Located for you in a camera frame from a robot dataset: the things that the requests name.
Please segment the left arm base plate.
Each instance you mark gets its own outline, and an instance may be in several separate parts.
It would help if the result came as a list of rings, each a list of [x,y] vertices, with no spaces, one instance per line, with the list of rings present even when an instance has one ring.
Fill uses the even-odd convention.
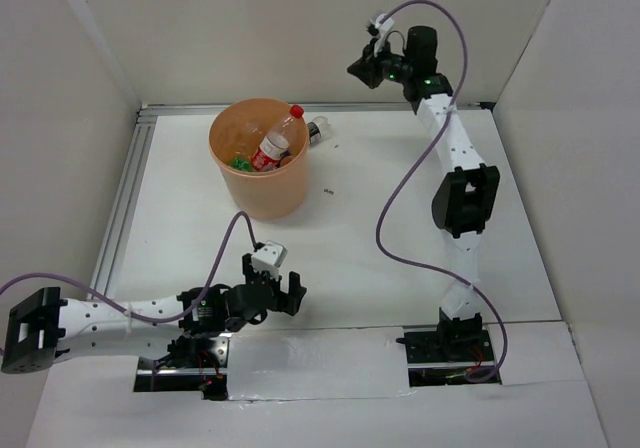
[[[228,399],[230,335],[211,339],[180,337],[157,360],[140,357],[133,391],[136,393],[198,392],[204,400]]]

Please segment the clear bottle red label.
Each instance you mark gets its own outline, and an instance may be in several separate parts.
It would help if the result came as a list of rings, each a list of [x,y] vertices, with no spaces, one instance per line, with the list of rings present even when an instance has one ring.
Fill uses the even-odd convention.
[[[250,159],[256,172],[270,171],[279,165],[284,155],[298,141],[297,125],[303,114],[301,106],[292,105],[288,113],[269,128]]]

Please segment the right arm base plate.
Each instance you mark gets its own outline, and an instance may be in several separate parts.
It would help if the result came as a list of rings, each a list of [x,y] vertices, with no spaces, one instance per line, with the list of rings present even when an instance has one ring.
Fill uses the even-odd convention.
[[[467,343],[446,352],[439,343],[434,328],[409,330],[396,339],[406,354],[409,386],[412,388],[472,384],[467,378],[492,377],[485,384],[498,384],[500,375],[494,373],[496,357],[487,329],[478,341]]]

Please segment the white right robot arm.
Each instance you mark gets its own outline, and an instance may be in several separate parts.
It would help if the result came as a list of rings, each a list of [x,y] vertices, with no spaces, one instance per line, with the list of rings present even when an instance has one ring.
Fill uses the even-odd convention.
[[[481,342],[482,317],[474,286],[480,239],[492,215],[500,173],[472,145],[451,85],[437,70],[435,29],[410,28],[400,54],[391,50],[390,29],[372,25],[368,32],[372,39],[348,73],[371,89],[385,80],[401,84],[404,98],[428,128],[441,163],[444,178],[431,213],[448,250],[449,265],[443,271],[453,281],[440,304],[434,346],[444,358],[460,360]]]

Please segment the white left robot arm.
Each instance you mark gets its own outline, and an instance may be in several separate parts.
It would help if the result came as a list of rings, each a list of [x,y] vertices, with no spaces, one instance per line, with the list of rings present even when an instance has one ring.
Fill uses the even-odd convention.
[[[307,292],[298,273],[290,272],[283,290],[278,272],[255,269],[257,261],[243,256],[244,280],[234,287],[216,284],[205,295],[193,288],[123,310],[42,288],[10,310],[1,370],[38,372],[90,356],[135,356],[158,368],[224,368],[231,334],[271,312],[296,315]]]

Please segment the small blue label bottle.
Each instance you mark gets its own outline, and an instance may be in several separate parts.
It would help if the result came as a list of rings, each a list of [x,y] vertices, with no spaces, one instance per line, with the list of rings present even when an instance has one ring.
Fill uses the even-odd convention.
[[[281,158],[281,159],[280,159],[280,161],[279,161],[279,164],[280,164],[281,166],[284,166],[284,165],[286,165],[287,163],[289,163],[289,162],[291,161],[291,159],[292,159],[292,154],[291,154],[291,152],[290,152],[290,151],[285,151],[285,152],[283,153],[282,158]]]

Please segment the green plastic bottle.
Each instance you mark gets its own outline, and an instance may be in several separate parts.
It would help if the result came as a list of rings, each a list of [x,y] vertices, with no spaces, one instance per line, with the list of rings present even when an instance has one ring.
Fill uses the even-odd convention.
[[[241,157],[241,156],[237,156],[234,157],[229,166],[237,171],[241,171],[241,172],[253,172],[254,168],[253,165],[251,163],[251,160],[249,158],[246,157]]]

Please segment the dark bottle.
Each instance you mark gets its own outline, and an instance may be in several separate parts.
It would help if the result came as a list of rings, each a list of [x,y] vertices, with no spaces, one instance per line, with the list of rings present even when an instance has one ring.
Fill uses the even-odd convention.
[[[307,123],[310,146],[317,146],[334,136],[333,126],[326,116],[317,116]]]

